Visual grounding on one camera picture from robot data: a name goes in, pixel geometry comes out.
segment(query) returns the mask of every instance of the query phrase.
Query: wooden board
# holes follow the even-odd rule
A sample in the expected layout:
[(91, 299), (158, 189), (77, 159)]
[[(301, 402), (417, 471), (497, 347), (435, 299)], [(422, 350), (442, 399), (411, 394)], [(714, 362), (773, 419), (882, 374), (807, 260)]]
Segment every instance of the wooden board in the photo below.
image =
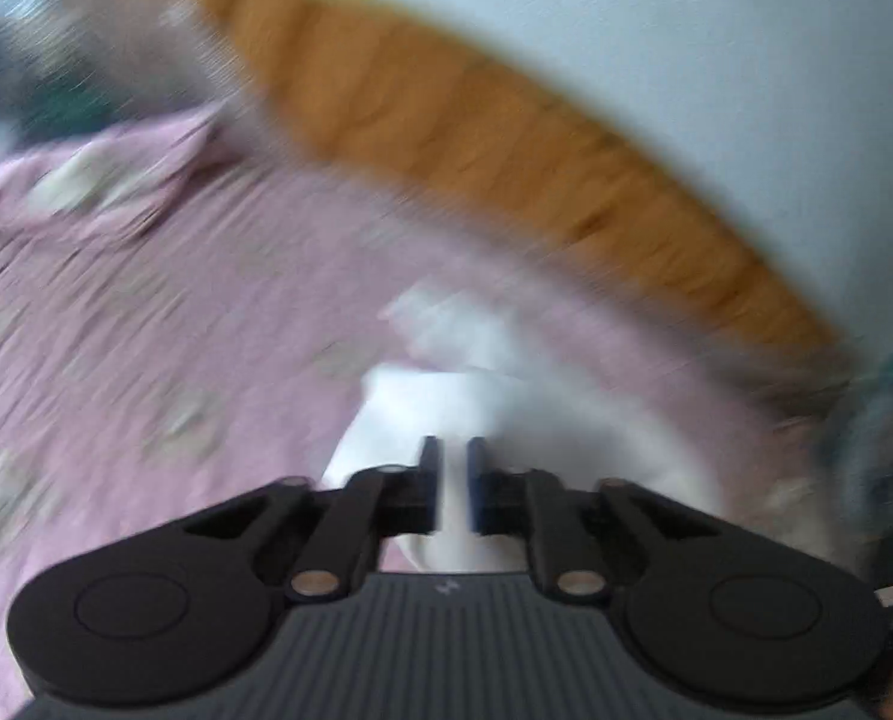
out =
[(364, 0), (200, 0), (291, 133), (419, 181), (709, 328), (835, 341), (796, 290), (629, 141), (516, 70)]

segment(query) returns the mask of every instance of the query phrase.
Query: mattress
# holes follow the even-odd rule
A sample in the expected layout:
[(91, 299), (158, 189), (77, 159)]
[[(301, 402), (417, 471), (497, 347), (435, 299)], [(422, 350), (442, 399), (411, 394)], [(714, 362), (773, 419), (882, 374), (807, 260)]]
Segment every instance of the mattress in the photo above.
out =
[(381, 319), (418, 282), (514, 312), (661, 415), (733, 518), (754, 522), (762, 490), (799, 473), (773, 416), (669, 333), (429, 213), (397, 187), (253, 159), (213, 110), (0, 165), (0, 720), (27, 695), (4, 636), (24, 581), (277, 477), (318, 478), (363, 374), (422, 362)]

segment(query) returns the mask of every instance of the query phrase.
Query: gray ribbed panel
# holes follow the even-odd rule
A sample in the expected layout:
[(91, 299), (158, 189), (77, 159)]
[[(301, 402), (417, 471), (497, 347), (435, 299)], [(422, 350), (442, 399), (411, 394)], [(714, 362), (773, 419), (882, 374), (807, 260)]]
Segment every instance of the gray ribbed panel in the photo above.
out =
[[(802, 715), (861, 720), (843, 702)], [(522, 575), (377, 574), (306, 607), (222, 688), (170, 707), (81, 709), (52, 698), (17, 720), (727, 720), (658, 683), (603, 615), (556, 604)]]

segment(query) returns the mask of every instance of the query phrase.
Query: white wall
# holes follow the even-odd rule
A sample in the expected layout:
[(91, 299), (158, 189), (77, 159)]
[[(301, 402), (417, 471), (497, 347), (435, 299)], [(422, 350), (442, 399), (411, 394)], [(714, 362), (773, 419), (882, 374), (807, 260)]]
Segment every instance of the white wall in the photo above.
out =
[(893, 346), (893, 0), (400, 0), (653, 148)]

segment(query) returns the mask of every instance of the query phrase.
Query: white cloth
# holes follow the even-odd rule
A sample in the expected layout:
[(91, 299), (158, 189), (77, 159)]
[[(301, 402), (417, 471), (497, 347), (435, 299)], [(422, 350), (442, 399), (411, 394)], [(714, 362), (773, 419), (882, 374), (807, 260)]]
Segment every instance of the white cloth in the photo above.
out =
[(623, 477), (718, 514), (714, 480), (674, 429), (639, 403), (597, 391), (522, 338), (507, 317), (463, 295), (441, 298), (416, 287), (387, 312), (421, 357), (451, 365), (431, 372), (378, 365), (364, 377), (364, 404), (347, 429), (323, 483), (384, 464), (414, 466), (424, 436), (443, 445), (438, 531), (400, 536), (416, 568), (436, 572), (525, 567), (522, 543), (482, 538), (469, 526), (466, 445), (482, 436), (504, 469), (544, 469), (567, 487), (591, 490)]

